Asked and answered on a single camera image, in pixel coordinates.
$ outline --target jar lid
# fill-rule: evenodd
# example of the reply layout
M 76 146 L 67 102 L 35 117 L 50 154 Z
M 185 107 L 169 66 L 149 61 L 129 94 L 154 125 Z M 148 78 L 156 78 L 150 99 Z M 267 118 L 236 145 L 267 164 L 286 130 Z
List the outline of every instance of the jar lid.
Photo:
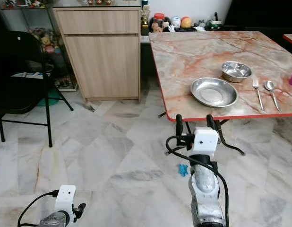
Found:
M 165 19 L 165 15 L 164 15 L 164 13 L 155 13 L 154 18 L 158 19 L 158 20 L 164 20 Z

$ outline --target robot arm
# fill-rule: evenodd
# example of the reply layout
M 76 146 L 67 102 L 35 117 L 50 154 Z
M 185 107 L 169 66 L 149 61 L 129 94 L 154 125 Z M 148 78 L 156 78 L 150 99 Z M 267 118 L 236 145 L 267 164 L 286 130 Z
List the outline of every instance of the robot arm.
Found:
M 56 192 L 47 193 L 54 197 L 57 197 L 54 213 L 42 219 L 40 221 L 40 224 L 37 225 L 38 227 L 70 227 L 72 226 L 73 222 L 76 222 L 77 219 L 81 218 L 86 204 L 81 203 L 78 208 L 74 208 L 73 201 L 74 201 L 74 196 L 76 192 L 76 187 L 73 185 L 62 185 L 59 189 L 58 194 Z M 25 211 L 36 200 L 34 200 L 21 214 L 18 220 L 18 227 L 26 226 L 25 224 L 22 224 L 22 225 L 20 224 L 21 218 L 23 214 L 25 213 Z
M 207 117 L 207 121 L 210 125 L 213 122 L 212 116 Z M 168 145 L 170 138 L 166 141 L 168 153 L 190 161 L 189 189 L 192 195 L 191 213 L 194 227 L 228 226 L 218 201 L 220 187 L 215 174 L 218 173 L 217 164 L 210 160 L 219 139 L 217 131 L 213 128 L 214 126 L 212 128 L 197 127 L 193 134 L 183 134 L 182 119 L 180 115 L 177 115 L 177 136 L 170 138 L 176 138 L 178 146 L 186 146 L 189 157 L 174 152 L 178 148 L 170 149 Z

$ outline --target stainless steel plate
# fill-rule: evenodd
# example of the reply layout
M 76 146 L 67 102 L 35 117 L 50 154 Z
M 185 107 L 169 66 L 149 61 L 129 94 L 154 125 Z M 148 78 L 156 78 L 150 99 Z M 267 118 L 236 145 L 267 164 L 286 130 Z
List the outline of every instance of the stainless steel plate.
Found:
M 217 78 L 200 78 L 191 85 L 193 96 L 209 107 L 226 107 L 233 105 L 238 94 L 228 82 Z
M 223 77 L 230 82 L 241 82 L 243 79 L 251 76 L 251 69 L 242 63 L 236 61 L 226 61 L 222 64 Z

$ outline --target red table edge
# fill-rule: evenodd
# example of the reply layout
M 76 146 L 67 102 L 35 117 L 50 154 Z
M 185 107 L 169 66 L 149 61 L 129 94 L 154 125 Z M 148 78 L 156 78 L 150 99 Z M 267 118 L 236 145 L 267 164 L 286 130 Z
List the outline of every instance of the red table edge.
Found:
M 167 119 L 171 122 L 176 122 L 176 119 L 170 118 L 168 112 L 166 111 Z M 230 119 L 251 119 L 251 118 L 274 118 L 274 117 L 292 117 L 292 113 L 284 114 L 262 114 L 262 115 L 243 115 L 243 116 L 221 116 L 214 117 L 214 120 L 230 120 Z M 206 117 L 203 118 L 183 118 L 184 122 L 197 122 L 197 121 L 206 121 Z
M 283 38 L 292 44 L 292 40 L 290 38 L 286 37 L 285 35 L 283 35 Z
M 152 57 L 154 59 L 155 62 L 155 56 L 154 53 L 152 51 L 152 46 L 151 46 L 151 41 L 150 41 L 150 47 L 151 47 L 151 53 L 152 53 Z M 163 90 L 162 90 L 162 86 L 161 86 L 161 82 L 160 82 L 160 78 L 159 78 L 159 74 L 157 72 L 157 66 L 156 66 L 156 62 L 155 62 L 155 71 L 156 71 L 156 75 L 158 77 L 158 81 L 159 81 L 159 85 L 160 85 L 160 89 L 161 89 L 161 93 L 162 93 L 162 97 L 163 97 L 163 103 L 164 103 L 164 108 L 166 111 L 166 116 L 167 119 L 171 122 L 176 122 L 176 119 L 171 118 L 168 115 L 168 111 L 166 108 L 166 103 L 165 103 L 165 99 L 164 99 L 164 94 L 163 94 Z M 284 114 L 261 114 L 261 115 L 244 115 L 244 116 L 224 116 L 224 117 L 214 117 L 214 120 L 229 120 L 229 119 L 250 119 L 250 118 L 268 118 L 268 117 L 292 117 L 292 113 L 284 113 Z M 183 118 L 182 119 L 184 122 L 197 122 L 197 121 L 206 121 L 206 117 L 202 117 L 202 118 Z

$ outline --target black folding chair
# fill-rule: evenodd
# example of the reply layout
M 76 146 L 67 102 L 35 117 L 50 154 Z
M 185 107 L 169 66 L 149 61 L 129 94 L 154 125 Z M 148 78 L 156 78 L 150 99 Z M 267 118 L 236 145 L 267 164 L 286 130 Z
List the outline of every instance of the black folding chair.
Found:
M 45 55 L 40 42 L 26 32 L 0 32 L 0 61 L 2 59 L 19 59 L 19 61 L 35 61 L 41 63 L 43 79 L 11 77 L 15 69 L 15 61 L 9 61 L 10 68 L 0 66 L 0 134 L 4 142 L 2 122 L 15 122 L 47 126 L 49 147 L 52 147 L 52 133 L 48 99 L 63 100 L 73 111 L 63 94 L 57 89 L 53 80 L 47 76 L 45 69 Z M 48 97 L 48 91 L 54 88 L 61 98 Z M 47 124 L 3 120 L 5 114 L 25 114 L 31 111 L 42 99 L 45 99 Z

